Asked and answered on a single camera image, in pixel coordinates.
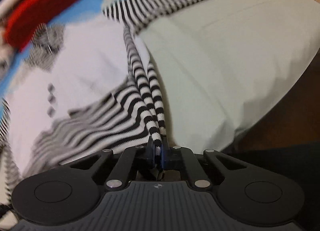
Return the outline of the black white striped garment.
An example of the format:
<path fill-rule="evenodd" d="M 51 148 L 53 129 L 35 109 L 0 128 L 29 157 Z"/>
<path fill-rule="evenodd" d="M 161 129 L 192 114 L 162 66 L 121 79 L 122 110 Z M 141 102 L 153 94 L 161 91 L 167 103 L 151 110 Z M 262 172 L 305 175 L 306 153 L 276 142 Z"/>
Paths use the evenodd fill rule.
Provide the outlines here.
<path fill-rule="evenodd" d="M 50 72 L 35 68 L 23 87 L 36 97 L 22 106 L 31 149 L 24 177 L 102 149 L 120 152 L 166 134 L 162 94 L 138 33 L 153 20 L 204 0 L 117 0 L 104 16 L 65 26 Z"/>

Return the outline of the blue white patterned bedsheet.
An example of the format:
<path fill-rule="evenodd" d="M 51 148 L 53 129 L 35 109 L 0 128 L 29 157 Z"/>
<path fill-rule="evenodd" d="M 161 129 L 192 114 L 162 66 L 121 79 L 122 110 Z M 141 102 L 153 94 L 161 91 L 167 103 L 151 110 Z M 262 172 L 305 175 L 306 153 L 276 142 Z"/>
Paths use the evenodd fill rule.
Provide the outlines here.
<path fill-rule="evenodd" d="M 68 26 L 104 16 L 80 13 Z M 162 94 L 168 141 L 194 152 L 223 150 L 267 114 L 300 78 L 319 50 L 314 0 L 204 0 L 153 20 L 138 33 Z M 1 200 L 25 178 L 31 149 L 22 106 L 36 97 L 26 79 L 45 76 L 21 62 L 3 98 Z"/>

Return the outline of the small striped cloth piece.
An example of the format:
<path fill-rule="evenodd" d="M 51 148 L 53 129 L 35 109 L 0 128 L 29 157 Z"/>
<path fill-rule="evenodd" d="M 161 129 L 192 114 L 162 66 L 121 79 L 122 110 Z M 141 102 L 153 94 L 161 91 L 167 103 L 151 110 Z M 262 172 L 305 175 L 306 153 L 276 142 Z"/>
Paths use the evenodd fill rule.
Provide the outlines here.
<path fill-rule="evenodd" d="M 25 64 L 30 68 L 40 68 L 50 72 L 55 60 L 63 47 L 65 26 L 54 24 L 47 26 L 41 23 L 31 38 L 31 50 L 25 59 Z"/>

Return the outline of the red knit garment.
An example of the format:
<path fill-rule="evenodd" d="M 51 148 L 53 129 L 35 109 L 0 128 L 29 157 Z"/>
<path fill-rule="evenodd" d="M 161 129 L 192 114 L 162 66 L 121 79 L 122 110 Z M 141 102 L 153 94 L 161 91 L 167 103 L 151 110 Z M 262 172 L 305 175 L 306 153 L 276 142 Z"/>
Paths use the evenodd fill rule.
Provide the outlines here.
<path fill-rule="evenodd" d="M 33 37 L 36 28 L 48 23 L 77 0 L 23 0 L 9 15 L 4 39 L 21 51 Z"/>

